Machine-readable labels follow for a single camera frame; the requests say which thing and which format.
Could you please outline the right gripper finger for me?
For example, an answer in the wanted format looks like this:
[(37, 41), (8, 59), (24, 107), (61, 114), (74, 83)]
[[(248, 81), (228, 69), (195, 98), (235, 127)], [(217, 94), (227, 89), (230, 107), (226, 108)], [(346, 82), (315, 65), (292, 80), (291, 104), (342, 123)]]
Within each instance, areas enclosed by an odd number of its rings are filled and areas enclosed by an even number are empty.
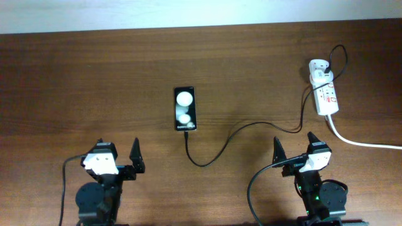
[(272, 163), (274, 164), (274, 167), (282, 167), (284, 165), (283, 162), (287, 160), (285, 150), (276, 136), (273, 138), (273, 144), (274, 151)]
[(309, 140), (309, 146), (311, 148), (327, 148), (327, 143), (324, 141), (319, 140), (319, 138), (314, 135), (313, 132), (309, 132), (307, 134)]

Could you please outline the black Galaxy smartphone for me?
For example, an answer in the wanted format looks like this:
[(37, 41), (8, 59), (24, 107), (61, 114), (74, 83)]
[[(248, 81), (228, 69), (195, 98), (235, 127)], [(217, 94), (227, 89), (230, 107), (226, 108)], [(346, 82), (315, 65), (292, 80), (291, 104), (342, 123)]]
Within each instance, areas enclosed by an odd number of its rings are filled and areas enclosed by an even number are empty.
[(197, 129), (197, 115), (194, 87), (175, 87), (175, 130), (195, 131)]

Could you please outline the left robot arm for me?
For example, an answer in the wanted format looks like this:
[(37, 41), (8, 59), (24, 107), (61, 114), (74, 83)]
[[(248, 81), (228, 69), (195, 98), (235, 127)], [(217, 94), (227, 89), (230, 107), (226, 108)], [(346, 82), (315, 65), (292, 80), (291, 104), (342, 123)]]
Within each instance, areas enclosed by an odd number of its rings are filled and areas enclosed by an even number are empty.
[(78, 225), (116, 224), (123, 183), (134, 181), (145, 172), (139, 139), (134, 140), (131, 148), (131, 164), (118, 166), (117, 157), (115, 144), (102, 139), (81, 157), (81, 166), (94, 181), (81, 186), (76, 193)]

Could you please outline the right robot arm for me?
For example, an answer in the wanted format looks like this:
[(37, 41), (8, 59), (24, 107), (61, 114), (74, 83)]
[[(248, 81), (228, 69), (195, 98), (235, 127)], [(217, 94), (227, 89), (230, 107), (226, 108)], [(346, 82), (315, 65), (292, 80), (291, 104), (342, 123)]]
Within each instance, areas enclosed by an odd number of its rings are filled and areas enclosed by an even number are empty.
[(319, 171), (328, 166), (332, 150), (312, 132), (307, 134), (307, 151), (287, 158), (280, 140), (275, 137), (273, 164), (282, 176), (293, 176), (296, 190), (303, 200), (306, 215), (296, 219), (297, 225), (341, 225), (346, 214), (348, 187), (336, 180), (322, 180)]

